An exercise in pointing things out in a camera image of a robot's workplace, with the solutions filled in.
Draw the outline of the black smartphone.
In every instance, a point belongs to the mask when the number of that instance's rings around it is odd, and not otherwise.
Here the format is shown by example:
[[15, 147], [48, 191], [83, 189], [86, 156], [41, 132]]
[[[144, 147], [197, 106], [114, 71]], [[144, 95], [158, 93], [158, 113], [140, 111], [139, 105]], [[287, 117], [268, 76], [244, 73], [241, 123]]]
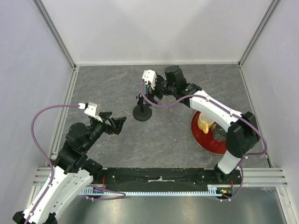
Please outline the black smartphone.
[[148, 85], [148, 84], [144, 84], [144, 86], [143, 86], [143, 93], [145, 94], [145, 95], [147, 95], [148, 93], [149, 93], [149, 90], [150, 90], [150, 86]]

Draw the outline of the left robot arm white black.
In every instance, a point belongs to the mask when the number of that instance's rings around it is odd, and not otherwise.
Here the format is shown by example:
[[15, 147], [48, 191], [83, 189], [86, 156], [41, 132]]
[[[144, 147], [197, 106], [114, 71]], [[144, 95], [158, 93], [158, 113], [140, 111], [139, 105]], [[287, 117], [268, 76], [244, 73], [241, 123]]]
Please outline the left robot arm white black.
[[15, 223], [56, 224], [87, 185], [102, 180], [102, 166], [87, 152], [103, 133], [120, 134], [127, 118], [113, 118], [112, 112], [101, 112], [100, 117], [101, 121], [90, 118], [89, 126], [81, 122], [70, 126], [46, 183], [29, 207], [14, 214]]

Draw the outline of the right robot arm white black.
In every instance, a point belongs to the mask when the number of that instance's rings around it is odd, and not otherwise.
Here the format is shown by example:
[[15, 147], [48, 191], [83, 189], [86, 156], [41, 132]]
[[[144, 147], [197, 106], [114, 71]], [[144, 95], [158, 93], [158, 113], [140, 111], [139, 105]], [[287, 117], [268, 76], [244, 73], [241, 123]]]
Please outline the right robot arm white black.
[[233, 110], [209, 96], [201, 87], [188, 83], [177, 65], [167, 67], [164, 74], [162, 77], [154, 70], [143, 72], [143, 85], [147, 85], [144, 99], [158, 106], [154, 98], [173, 96], [177, 103], [201, 112], [220, 125], [227, 134], [227, 150], [215, 167], [214, 178], [218, 183], [226, 183], [231, 178], [231, 172], [261, 138], [255, 116], [250, 112]]

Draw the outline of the black phone stand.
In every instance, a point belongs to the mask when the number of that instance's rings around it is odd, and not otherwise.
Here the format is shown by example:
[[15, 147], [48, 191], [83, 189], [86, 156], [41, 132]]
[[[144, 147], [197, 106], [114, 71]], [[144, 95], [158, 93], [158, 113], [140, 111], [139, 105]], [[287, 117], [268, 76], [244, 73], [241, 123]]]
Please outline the black phone stand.
[[152, 109], [149, 103], [144, 101], [142, 94], [136, 96], [137, 105], [133, 109], [133, 117], [138, 121], [147, 121], [152, 116]]

